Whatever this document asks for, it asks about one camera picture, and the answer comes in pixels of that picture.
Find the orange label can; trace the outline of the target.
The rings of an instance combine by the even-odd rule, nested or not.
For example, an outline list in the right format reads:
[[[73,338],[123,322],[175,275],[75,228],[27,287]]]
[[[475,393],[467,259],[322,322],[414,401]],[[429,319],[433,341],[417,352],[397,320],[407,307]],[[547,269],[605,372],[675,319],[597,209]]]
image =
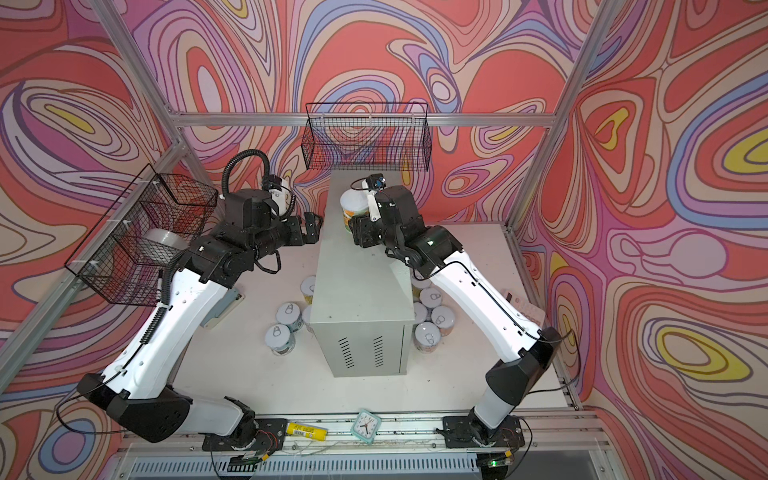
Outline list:
[[[343,214],[343,224],[350,232],[350,221],[358,215],[369,213],[368,195],[365,190],[347,189],[340,197],[340,206]]]

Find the pink flower label can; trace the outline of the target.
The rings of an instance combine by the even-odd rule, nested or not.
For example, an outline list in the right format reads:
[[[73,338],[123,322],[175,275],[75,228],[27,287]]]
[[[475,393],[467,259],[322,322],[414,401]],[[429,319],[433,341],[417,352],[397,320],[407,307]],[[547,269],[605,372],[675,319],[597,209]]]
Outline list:
[[[434,352],[439,346],[441,339],[441,331],[435,324],[422,322],[415,326],[413,340],[416,349],[420,352]]]

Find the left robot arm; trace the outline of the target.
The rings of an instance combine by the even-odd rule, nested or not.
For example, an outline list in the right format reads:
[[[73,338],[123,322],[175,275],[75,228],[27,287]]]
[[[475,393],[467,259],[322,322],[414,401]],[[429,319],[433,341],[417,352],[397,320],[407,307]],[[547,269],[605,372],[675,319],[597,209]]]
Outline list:
[[[232,397],[193,398],[174,389],[169,377],[195,331],[243,273],[278,256],[282,247],[319,240],[322,216],[282,217],[266,190],[230,192],[224,202],[224,219],[164,268],[156,308],[129,345],[76,387],[82,398],[151,443],[197,433],[234,450],[253,445],[259,426],[252,409]]]

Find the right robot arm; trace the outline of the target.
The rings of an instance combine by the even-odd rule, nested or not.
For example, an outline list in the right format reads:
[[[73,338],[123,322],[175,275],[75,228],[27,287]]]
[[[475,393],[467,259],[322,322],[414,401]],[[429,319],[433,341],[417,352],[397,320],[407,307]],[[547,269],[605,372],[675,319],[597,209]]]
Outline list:
[[[374,176],[358,179],[368,212],[349,221],[361,248],[383,246],[417,278],[429,280],[486,336],[499,359],[486,373],[487,388],[465,416],[444,418],[441,434],[449,448],[494,444],[502,424],[550,367],[563,338],[553,327],[527,319],[484,277],[460,241],[442,226],[428,226],[412,193]]]

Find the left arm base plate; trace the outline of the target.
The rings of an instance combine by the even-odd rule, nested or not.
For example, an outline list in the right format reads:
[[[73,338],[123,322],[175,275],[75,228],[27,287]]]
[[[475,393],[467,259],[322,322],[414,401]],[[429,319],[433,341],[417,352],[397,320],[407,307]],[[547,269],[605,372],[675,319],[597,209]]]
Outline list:
[[[244,420],[228,436],[206,434],[202,450],[206,452],[252,451],[274,453],[283,448],[288,420],[256,417]]]

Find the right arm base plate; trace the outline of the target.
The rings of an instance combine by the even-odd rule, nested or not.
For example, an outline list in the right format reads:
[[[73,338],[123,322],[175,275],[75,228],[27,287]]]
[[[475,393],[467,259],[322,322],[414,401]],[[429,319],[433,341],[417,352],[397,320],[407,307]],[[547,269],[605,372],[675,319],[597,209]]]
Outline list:
[[[473,414],[444,416],[438,429],[449,449],[505,448],[516,451],[525,445],[520,418],[506,416],[497,427],[487,427]]]

